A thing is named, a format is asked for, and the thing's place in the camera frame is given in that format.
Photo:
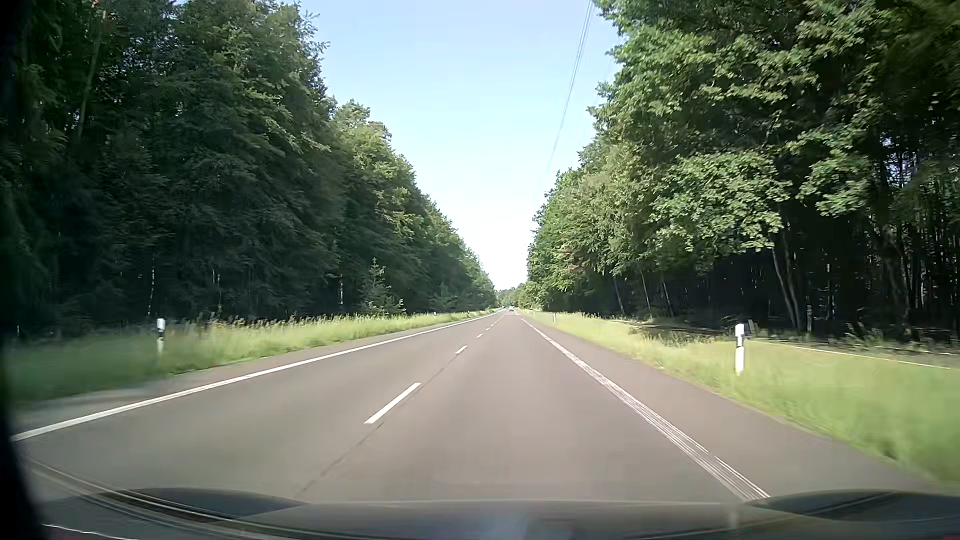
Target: road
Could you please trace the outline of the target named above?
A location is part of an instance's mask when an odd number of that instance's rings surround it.
[[[510,311],[429,330],[60,400],[15,419],[17,447],[112,489],[220,488],[316,503],[733,503],[930,488]],[[41,500],[62,496],[42,479],[31,485]]]

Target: forest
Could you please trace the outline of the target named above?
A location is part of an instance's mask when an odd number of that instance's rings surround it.
[[[327,44],[297,5],[35,0],[19,16],[5,330],[494,304],[387,128],[324,85]]]
[[[522,306],[960,330],[960,1],[596,4],[618,71]]]
[[[496,291],[496,304],[498,306],[513,306],[516,304],[516,294],[520,290],[519,285],[509,289]]]

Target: grass verge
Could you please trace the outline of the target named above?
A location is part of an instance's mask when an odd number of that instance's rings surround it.
[[[8,388],[15,403],[49,400],[159,379],[177,373],[273,356],[394,331],[448,323],[486,311],[400,317],[338,317],[251,325],[215,323],[169,327],[163,355],[151,332],[90,335],[10,348]]]
[[[958,369],[753,340],[737,376],[728,338],[670,342],[582,314],[556,313],[556,322],[554,313],[523,314],[936,479],[960,480]]]

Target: blue sky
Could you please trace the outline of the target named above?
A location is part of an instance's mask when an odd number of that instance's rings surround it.
[[[594,15],[560,143],[586,0],[305,0],[339,102],[384,122],[417,183],[476,252],[497,288],[526,279],[534,213],[592,137],[586,108],[609,80],[618,37]]]

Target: dashed white line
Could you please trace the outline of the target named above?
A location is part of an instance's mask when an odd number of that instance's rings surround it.
[[[364,345],[362,347],[354,347],[352,349],[347,349],[345,351],[337,351],[336,353],[330,353],[329,355],[317,356],[315,358],[308,358],[306,360],[301,360],[299,362],[294,362],[291,364],[284,364],[277,366],[271,369],[265,369],[263,371],[257,371],[254,373],[249,373],[241,377],[234,377],[233,379],[219,380],[217,382],[212,382],[211,384],[205,384],[203,386],[197,386],[195,388],[189,388],[187,390],[181,390],[180,392],[175,392],[173,394],[167,394],[166,396],[160,396],[157,398],[152,398],[150,400],[144,400],[142,402],[136,402],[128,405],[122,405],[115,408],[110,408],[107,410],[102,410],[100,412],[94,412],[92,414],[87,414],[86,416],[80,416],[77,418],[71,418],[70,420],[64,420],[62,422],[57,422],[56,424],[51,424],[49,426],[43,426],[42,428],[36,428],[34,430],[21,431],[17,433],[11,439],[15,441],[22,441],[24,439],[29,439],[31,437],[36,437],[44,433],[49,433],[50,431],[62,430],[64,428],[69,428],[71,426],[76,426],[78,424],[84,424],[86,422],[91,422],[93,420],[98,420],[100,418],[106,418],[108,416],[113,416],[114,414],[120,414],[121,412],[127,412],[128,410],[134,410],[142,406],[155,405],[163,403],[169,400],[175,400],[176,398],[182,398],[183,396],[189,396],[190,394],[196,394],[197,392],[203,392],[205,390],[212,390],[213,388],[219,388],[220,386],[226,386],[227,384],[233,384],[234,382],[240,382],[241,380],[253,379],[254,377],[260,377],[262,375],[267,375],[275,373],[277,371],[283,371],[285,369],[290,369],[297,366],[302,366],[304,364],[309,364],[311,362],[316,362],[318,360],[325,360],[327,358],[333,358],[335,356],[348,355],[350,353],[355,353],[357,351],[363,351],[364,349],[369,349],[372,347],[379,347],[380,345],[386,345],[387,343],[393,343],[401,339],[408,339],[410,337],[416,337],[418,335],[424,335],[425,333],[430,333],[432,331],[443,330],[450,327],[455,327],[457,325],[463,325],[466,323],[471,323],[477,319],[485,319],[487,317],[492,317],[496,313],[491,313],[490,315],[484,315],[482,317],[475,317],[472,319],[467,319],[466,321],[460,321],[458,323],[453,323],[445,326],[441,326],[435,329],[418,331],[417,333],[411,333],[407,335],[402,335],[400,337],[394,337],[392,339],[386,339],[383,341],[377,341],[376,343],[371,343],[369,345]]]
[[[381,416],[383,416],[384,414],[387,414],[388,410],[394,408],[394,405],[400,403],[400,401],[402,401],[403,398],[409,396],[410,392],[413,392],[414,390],[416,390],[418,386],[420,386],[419,382],[414,382],[413,384],[411,384],[409,388],[403,391],[403,393],[401,393],[399,396],[396,396],[393,401],[389,402],[388,404],[384,405],[383,408],[376,411],[376,414],[368,418],[367,421],[364,422],[364,424],[372,424],[377,420],[379,420]]]
[[[586,371],[591,377],[593,377],[594,380],[600,384],[603,384],[604,387],[610,390],[614,396],[619,398],[624,405],[633,409],[636,414],[639,414],[651,426],[659,431],[660,434],[675,444],[677,448],[682,450],[684,454],[690,456],[690,458],[693,459],[698,465],[703,467],[704,470],[713,475],[714,478],[720,480],[720,483],[724,484],[727,489],[733,491],[734,495],[740,499],[743,499],[744,501],[753,501],[756,499],[766,499],[767,497],[770,497],[767,492],[763,491],[756,484],[749,481],[740,473],[736,472],[733,467],[725,463],[722,459],[711,454],[706,448],[700,446],[700,444],[693,440],[693,438],[691,438],[689,435],[680,431],[680,429],[673,424],[667,422],[666,419],[658,415],[657,412],[655,412],[652,408],[641,403],[640,400],[630,395],[630,393],[623,388],[620,388],[612,380],[604,377],[602,373],[590,367],[589,364],[565,349],[561,344],[557,343],[553,339],[550,339],[537,327],[531,325],[527,321],[523,322],[526,323],[528,327],[534,329],[536,333],[540,334],[540,337],[546,339],[551,345],[556,347],[557,350],[564,354],[564,356],[572,360],[573,363],[580,366],[580,368]]]

